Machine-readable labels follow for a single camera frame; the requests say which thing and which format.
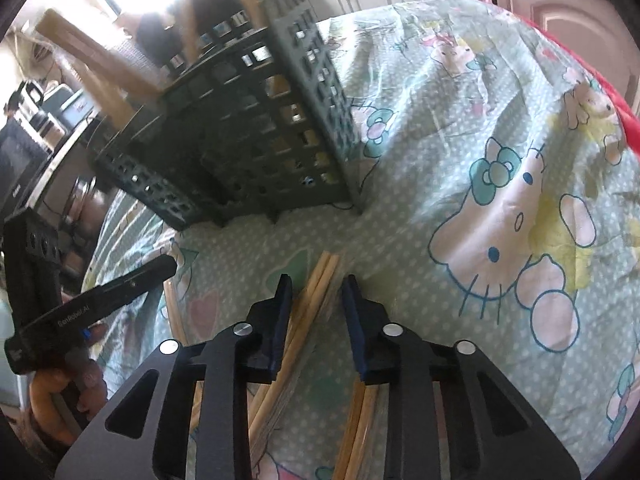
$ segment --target human hand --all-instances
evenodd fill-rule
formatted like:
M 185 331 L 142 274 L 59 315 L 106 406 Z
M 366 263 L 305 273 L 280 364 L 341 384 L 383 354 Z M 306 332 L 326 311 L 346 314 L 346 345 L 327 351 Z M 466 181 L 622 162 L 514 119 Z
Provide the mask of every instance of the human hand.
M 105 324 L 97 324 L 90 328 L 87 346 L 91 346 L 104 337 L 107 332 Z M 86 413 L 87 419 L 92 420 L 98 411 L 107 403 L 107 384 L 102 378 L 102 370 L 98 363 L 91 360 L 81 371 L 86 389 L 80 394 L 77 409 Z M 76 378 L 76 374 L 69 370 L 48 369 L 38 370 L 29 387 L 31 409 L 40 429 L 51 438 L 71 446 L 76 439 L 65 421 L 56 409 L 52 394 L 58 394 Z

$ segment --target polka dot tablecloth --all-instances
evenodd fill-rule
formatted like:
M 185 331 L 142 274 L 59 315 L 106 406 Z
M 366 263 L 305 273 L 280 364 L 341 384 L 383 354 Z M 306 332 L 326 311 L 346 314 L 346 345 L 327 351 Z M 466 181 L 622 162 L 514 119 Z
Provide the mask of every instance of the polka dot tablecloth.
M 558 45 L 475 0 L 382 7 L 321 29 L 360 133 L 350 164 L 364 213 L 333 204 L 177 234 L 121 194 L 86 286 L 169 252 L 197 342 L 244 319 L 281 272 L 300 288 L 321 251 L 340 253 L 395 322 L 441 344 L 474 341 L 586 476 L 640 398 L 640 171 L 610 98 Z M 169 336 L 164 298 L 109 322 L 98 354 L 113 391 Z M 262 480 L 331 477 L 354 377 L 340 308 L 313 338 Z M 385 392 L 363 478 L 382 474 Z

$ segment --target plastic basket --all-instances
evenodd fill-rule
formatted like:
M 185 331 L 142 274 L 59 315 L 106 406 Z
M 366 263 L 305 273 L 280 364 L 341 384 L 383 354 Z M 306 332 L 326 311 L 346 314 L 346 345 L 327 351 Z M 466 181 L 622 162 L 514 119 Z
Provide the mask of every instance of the plastic basket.
M 164 92 L 161 114 L 142 108 L 95 160 L 174 228 L 255 213 L 275 221 L 333 202 L 359 209 L 347 167 L 358 137 L 309 2 L 260 4 L 266 28 L 218 24 L 226 46 Z

